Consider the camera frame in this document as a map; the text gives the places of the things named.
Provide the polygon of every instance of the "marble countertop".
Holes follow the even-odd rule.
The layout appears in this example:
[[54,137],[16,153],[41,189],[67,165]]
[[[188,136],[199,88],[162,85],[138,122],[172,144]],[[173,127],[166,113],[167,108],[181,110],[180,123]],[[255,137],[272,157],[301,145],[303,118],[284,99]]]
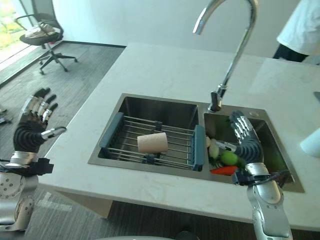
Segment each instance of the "marble countertop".
[[[46,157],[43,187],[215,218],[252,222],[246,187],[188,177],[88,164],[122,93],[209,102],[231,53],[130,43]],[[304,193],[284,192],[292,228],[320,231],[320,159],[299,143],[320,127],[320,67],[242,56],[223,98],[226,105],[266,110]]]

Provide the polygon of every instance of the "faucet spout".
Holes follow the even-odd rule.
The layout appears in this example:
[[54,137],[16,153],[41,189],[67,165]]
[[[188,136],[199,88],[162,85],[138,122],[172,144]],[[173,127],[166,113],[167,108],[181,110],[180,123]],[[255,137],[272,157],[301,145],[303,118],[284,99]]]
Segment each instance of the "faucet spout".
[[[222,4],[224,1],[226,0],[212,0],[207,7],[205,7],[202,12],[200,13],[194,29],[193,29],[193,33],[194,34],[198,34],[200,35],[208,21],[208,19],[210,18],[211,14],[213,13],[213,11],[219,7],[220,4]],[[250,38],[250,35],[252,33],[252,30],[256,24],[256,20],[257,20],[257,8],[258,8],[258,0],[246,0],[249,3],[249,24],[247,26],[247,28],[244,30],[244,34],[243,37],[241,39],[240,44],[237,47],[235,56],[226,72],[226,75],[224,77],[224,80],[222,81],[222,83],[220,85],[218,85],[218,89],[215,91],[211,92],[211,104],[208,108],[209,112],[217,112],[221,109],[222,107],[222,98],[227,90],[227,83],[232,75],[232,73],[235,70],[235,67],[242,55],[242,53],[244,52],[244,49],[248,43],[248,40]]]

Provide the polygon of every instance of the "white vegetable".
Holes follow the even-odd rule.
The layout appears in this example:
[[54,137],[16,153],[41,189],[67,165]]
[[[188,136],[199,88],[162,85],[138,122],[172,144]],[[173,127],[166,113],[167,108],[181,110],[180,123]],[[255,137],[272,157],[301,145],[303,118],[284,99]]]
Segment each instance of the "white vegetable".
[[217,140],[212,138],[209,146],[209,156],[216,159],[218,155],[219,155],[219,147],[217,145]]
[[210,147],[210,145],[211,145],[211,140],[208,136],[205,136],[205,145],[207,148]]

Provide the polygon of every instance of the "carrot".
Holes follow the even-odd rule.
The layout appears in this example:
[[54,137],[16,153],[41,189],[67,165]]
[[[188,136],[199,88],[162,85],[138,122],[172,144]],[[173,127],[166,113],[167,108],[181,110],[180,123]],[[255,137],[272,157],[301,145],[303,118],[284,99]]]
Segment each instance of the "carrot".
[[223,166],[216,169],[211,169],[210,172],[212,174],[231,176],[237,168],[237,166]]

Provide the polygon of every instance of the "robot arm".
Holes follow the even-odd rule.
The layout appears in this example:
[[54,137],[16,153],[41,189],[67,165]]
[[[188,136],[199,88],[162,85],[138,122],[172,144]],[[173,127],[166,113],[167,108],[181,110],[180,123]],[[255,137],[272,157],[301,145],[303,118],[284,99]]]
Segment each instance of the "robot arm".
[[219,141],[220,148],[231,151],[245,161],[245,169],[232,175],[235,184],[247,185],[247,196],[252,205],[252,220],[258,240],[292,240],[289,221],[283,208],[284,194],[275,179],[289,171],[271,175],[264,164],[259,138],[250,121],[242,112],[230,116],[231,127],[239,145]]
[[37,158],[40,146],[48,139],[64,133],[65,127],[46,130],[48,120],[57,108],[50,89],[40,89],[25,102],[14,132],[14,153],[9,161],[0,161],[0,232],[27,229],[33,209],[38,175],[51,173],[53,164]]

